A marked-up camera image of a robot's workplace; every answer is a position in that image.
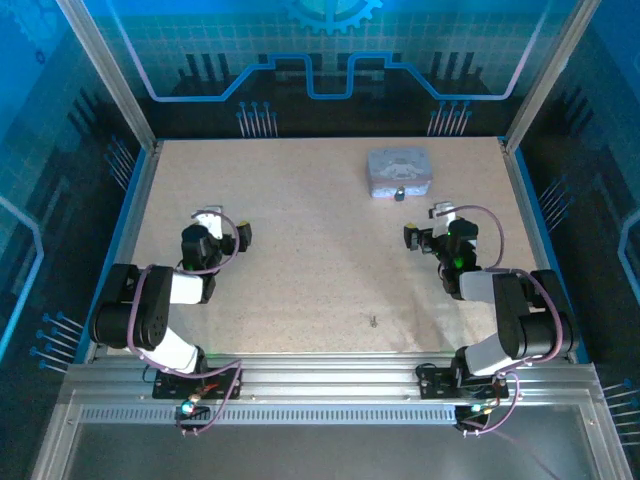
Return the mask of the pastel cartoon tin box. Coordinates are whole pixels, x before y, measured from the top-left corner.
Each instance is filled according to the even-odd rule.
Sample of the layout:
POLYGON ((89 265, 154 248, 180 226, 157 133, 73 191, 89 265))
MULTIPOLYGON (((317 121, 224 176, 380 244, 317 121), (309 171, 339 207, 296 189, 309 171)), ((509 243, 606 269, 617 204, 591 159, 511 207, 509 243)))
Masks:
POLYGON ((406 196, 424 196, 433 181, 433 169, 424 147, 386 147, 367 154, 367 180, 372 198, 394 198, 404 186, 406 196))

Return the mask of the aluminium side rail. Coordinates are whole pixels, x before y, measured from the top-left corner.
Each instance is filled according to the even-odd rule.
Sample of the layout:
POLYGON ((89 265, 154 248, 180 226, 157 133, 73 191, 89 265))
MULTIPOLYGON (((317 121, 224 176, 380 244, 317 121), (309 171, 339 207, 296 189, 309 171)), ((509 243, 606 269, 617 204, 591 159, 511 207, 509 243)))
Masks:
POLYGON ((557 275, 565 304, 571 316, 575 317, 524 157, 519 149, 514 153, 508 150, 505 137, 499 137, 498 142, 536 266, 539 269, 551 269, 557 275))
POLYGON ((89 337, 91 316, 97 311, 100 294, 112 265, 129 263, 133 258, 163 144, 164 142, 159 140, 150 150, 142 150, 136 161, 76 350, 75 364, 83 364, 93 359, 95 346, 89 337))

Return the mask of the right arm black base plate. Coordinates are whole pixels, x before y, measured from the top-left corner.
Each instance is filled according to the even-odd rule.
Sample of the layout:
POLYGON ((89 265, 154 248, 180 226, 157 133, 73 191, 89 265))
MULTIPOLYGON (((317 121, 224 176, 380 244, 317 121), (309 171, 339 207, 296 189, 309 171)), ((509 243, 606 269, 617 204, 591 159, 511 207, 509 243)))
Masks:
POLYGON ((422 400, 506 400, 509 389, 505 380, 496 376, 471 376, 465 368, 437 367, 432 363, 418 365, 415 370, 422 400))

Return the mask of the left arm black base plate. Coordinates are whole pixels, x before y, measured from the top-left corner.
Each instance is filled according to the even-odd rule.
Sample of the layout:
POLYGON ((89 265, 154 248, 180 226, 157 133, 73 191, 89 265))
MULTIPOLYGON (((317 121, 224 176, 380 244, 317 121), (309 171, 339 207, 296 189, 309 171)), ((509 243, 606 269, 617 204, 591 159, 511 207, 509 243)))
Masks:
POLYGON ((230 399, 238 399, 242 387, 242 373, 235 381, 236 368, 204 379, 187 379, 157 372, 153 383, 152 397, 162 400, 186 400, 197 395, 204 400, 222 400, 228 390, 230 399))

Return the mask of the aluminium front rail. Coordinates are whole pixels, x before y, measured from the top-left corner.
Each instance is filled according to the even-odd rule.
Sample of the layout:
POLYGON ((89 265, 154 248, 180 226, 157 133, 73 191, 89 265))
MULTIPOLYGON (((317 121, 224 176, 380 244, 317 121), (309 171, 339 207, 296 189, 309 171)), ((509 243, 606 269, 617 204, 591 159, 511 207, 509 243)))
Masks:
MULTIPOLYGON (((258 404, 395 404, 420 399, 415 369, 423 363, 449 367, 447 354, 334 353, 248 354, 242 359, 239 400, 258 404)), ((108 355, 69 368, 59 392, 61 403, 143 404, 152 386, 133 356, 108 355)), ((603 399, 591 364, 565 360, 518 369, 526 405, 579 403, 603 399)))

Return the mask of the aluminium frame post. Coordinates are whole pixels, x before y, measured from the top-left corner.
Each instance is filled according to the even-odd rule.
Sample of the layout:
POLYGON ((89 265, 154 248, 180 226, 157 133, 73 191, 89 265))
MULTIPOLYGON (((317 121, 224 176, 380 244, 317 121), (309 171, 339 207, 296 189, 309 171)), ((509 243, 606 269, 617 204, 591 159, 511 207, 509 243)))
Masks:
POLYGON ((141 147, 153 151, 156 137, 83 0, 55 1, 141 147))
POLYGON ((514 154, 519 147, 547 96, 566 68, 600 3, 601 0, 576 0, 507 131, 504 148, 508 154, 514 154))

